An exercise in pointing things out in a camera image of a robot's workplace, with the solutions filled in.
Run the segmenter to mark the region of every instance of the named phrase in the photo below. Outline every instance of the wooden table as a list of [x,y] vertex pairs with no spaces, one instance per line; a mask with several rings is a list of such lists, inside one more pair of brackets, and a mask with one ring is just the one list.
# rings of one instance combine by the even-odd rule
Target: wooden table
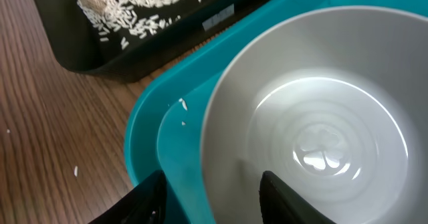
[[87,223],[125,196],[130,111],[191,52],[134,84],[74,74],[56,62],[33,0],[0,0],[0,223]]

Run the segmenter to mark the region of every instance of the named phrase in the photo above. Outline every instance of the rice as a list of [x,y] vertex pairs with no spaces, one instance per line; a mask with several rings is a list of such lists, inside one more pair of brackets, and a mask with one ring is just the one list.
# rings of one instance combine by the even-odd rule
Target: rice
[[122,50],[124,50],[126,47],[128,47],[128,45],[129,45],[129,42],[125,42],[125,43],[122,45]]
[[141,36],[143,33],[156,34],[159,28],[163,29],[173,23],[169,18],[161,19],[159,15],[153,15],[139,19],[134,10],[137,7],[163,7],[174,4],[179,0],[78,0],[78,5],[82,8],[92,26],[99,31],[99,35],[106,35],[110,30],[117,32],[120,29],[128,29],[131,33]]

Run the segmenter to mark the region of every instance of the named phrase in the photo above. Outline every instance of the label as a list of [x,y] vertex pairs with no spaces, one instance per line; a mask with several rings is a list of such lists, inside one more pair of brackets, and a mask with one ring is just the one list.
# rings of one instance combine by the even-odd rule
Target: label
[[235,5],[234,4],[226,7],[225,9],[221,10],[218,14],[216,14],[216,15],[208,18],[207,20],[205,20],[202,23],[203,29],[205,31],[208,31],[208,29],[216,26],[217,24],[219,24],[223,20],[227,19],[228,17],[232,16],[233,14],[235,14]]

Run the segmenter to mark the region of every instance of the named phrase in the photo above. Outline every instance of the black tray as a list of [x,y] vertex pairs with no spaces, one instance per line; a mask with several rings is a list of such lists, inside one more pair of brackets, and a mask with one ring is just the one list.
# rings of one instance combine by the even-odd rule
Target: black tray
[[[154,36],[139,39],[127,29],[100,42],[76,0],[35,0],[52,51],[67,70],[134,82],[173,60],[269,0],[180,0],[161,8],[135,8],[138,17],[181,19]],[[202,22],[232,6],[234,15],[205,31]],[[120,40],[130,45],[122,51]]]

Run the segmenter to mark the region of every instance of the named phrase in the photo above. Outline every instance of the teal container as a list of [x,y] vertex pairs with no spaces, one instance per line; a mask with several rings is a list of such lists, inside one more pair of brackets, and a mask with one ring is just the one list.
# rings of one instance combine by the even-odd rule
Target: teal container
[[428,0],[271,0],[142,93],[126,128],[126,168],[134,186],[151,172],[164,170],[169,182],[165,223],[214,223],[203,186],[199,141],[203,115],[221,72],[252,39],[275,24],[341,5],[392,7],[428,16]]

